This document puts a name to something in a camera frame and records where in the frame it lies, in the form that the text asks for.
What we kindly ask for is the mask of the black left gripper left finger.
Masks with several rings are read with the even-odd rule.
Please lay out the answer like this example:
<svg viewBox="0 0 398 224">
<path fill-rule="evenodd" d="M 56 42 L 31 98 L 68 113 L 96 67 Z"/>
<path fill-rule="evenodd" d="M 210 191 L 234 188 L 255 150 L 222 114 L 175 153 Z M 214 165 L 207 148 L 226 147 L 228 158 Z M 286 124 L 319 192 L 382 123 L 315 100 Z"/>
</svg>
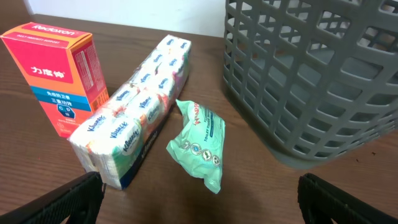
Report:
<svg viewBox="0 0 398 224">
<path fill-rule="evenodd" d="M 99 172 L 88 172 L 1 215 L 1 223 L 95 223 L 104 199 Z"/>
</svg>

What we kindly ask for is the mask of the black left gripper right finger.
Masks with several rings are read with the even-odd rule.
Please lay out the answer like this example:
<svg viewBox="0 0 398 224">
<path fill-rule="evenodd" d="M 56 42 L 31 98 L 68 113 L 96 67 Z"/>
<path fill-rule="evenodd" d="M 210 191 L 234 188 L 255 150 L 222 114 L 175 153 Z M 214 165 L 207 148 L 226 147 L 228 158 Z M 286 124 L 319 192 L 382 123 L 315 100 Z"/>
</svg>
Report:
<svg viewBox="0 0 398 224">
<path fill-rule="evenodd" d="M 396 218 L 311 173 L 299 178 L 297 192 L 306 224 L 397 224 Z"/>
</svg>

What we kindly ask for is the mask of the grey plastic basket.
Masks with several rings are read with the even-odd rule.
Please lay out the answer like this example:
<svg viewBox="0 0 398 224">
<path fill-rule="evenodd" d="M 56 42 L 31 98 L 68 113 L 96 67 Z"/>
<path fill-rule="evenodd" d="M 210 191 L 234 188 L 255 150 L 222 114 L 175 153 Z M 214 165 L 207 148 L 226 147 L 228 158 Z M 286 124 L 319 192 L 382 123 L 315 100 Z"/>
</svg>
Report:
<svg viewBox="0 0 398 224">
<path fill-rule="evenodd" d="M 397 2 L 228 0 L 233 105 L 281 163 L 309 169 L 397 129 Z"/>
</svg>

